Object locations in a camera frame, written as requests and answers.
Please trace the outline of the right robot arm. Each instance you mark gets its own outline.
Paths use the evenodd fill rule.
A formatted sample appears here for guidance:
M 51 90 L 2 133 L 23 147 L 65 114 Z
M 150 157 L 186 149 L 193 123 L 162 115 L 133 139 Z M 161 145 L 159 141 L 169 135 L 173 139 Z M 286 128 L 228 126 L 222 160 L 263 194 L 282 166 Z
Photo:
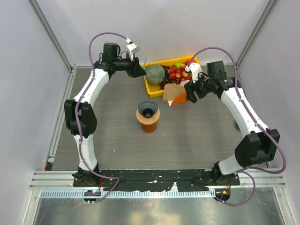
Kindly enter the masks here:
M 206 73 L 198 63 L 189 62 L 185 72 L 191 76 L 191 80 L 184 84 L 187 100 L 196 103 L 209 93 L 217 95 L 231 112 L 242 134 L 234 154 L 214 164 L 209 181 L 222 185 L 239 170 L 272 161 L 280 134 L 260 120 L 237 78 L 227 76 L 223 62 L 208 63 Z

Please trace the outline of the wooden ring collar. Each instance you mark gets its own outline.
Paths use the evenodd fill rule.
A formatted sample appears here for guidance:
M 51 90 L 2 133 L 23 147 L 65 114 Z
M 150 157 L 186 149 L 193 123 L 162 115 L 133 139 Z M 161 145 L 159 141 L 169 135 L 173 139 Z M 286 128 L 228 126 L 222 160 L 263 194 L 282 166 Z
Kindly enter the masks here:
M 160 110 L 158 109 L 157 112 L 151 118 L 143 117 L 143 115 L 140 114 L 138 112 L 138 110 L 136 110 L 136 118 L 141 124 L 149 126 L 149 125 L 155 124 L 159 120 Z

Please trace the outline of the blue plastic dripper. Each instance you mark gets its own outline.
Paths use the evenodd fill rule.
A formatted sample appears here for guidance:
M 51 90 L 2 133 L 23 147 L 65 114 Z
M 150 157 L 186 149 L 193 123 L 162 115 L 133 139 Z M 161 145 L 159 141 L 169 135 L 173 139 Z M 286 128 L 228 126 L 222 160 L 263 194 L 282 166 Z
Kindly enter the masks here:
M 145 118 L 151 118 L 158 110 L 158 105 L 152 100 L 143 100 L 139 103 L 138 112 Z

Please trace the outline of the brown paper coffee filter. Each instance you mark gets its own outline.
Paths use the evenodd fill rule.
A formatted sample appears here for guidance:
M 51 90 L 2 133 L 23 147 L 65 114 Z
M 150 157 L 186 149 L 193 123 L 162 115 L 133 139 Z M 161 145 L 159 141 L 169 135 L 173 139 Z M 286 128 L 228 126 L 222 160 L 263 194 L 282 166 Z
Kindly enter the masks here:
M 164 94 L 163 94 L 163 101 L 172 101 L 178 95 L 181 95 L 185 92 L 183 86 L 175 83 L 169 83 L 164 86 Z

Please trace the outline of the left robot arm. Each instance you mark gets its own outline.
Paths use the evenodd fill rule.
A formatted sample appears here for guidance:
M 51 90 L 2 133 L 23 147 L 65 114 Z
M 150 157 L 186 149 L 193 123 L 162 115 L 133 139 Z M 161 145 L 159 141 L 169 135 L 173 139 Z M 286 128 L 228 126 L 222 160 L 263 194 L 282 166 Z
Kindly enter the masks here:
M 101 175 L 93 143 L 98 123 L 93 106 L 100 91 L 115 72 L 125 71 L 132 78 L 146 74 L 135 56 L 139 46 L 130 39 L 126 41 L 127 54 L 124 58 L 117 43 L 105 43 L 99 60 L 92 62 L 91 74 L 80 92 L 64 103 L 66 127 L 76 141 L 80 159 L 77 172 L 73 174 L 76 187 L 94 187 L 100 182 Z

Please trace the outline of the orange glass carafe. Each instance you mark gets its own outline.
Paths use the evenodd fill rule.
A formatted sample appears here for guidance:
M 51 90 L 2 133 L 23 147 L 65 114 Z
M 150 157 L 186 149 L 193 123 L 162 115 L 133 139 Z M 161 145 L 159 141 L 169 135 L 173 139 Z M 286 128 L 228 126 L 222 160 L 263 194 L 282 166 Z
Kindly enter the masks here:
M 151 125 L 141 124 L 141 129 L 145 133 L 152 133 L 157 129 L 157 123 L 154 123 L 154 124 L 151 124 Z

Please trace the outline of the orange coffee filter box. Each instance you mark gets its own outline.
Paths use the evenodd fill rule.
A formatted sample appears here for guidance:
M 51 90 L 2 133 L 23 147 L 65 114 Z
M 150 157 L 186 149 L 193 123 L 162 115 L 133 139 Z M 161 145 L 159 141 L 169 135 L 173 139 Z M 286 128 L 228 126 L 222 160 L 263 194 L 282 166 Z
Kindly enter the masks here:
M 175 105 L 182 104 L 182 103 L 185 103 L 185 102 L 188 101 L 187 100 L 187 92 L 186 92 L 185 87 L 184 87 L 184 85 L 188 84 L 188 83 L 189 83 L 189 81 L 186 80 L 186 81 L 182 81 L 180 84 L 178 84 L 178 86 L 180 86 L 184 91 L 181 91 L 181 93 L 178 94 L 174 98 L 174 100 L 168 100 L 167 102 L 168 102 L 169 106 L 175 106 Z

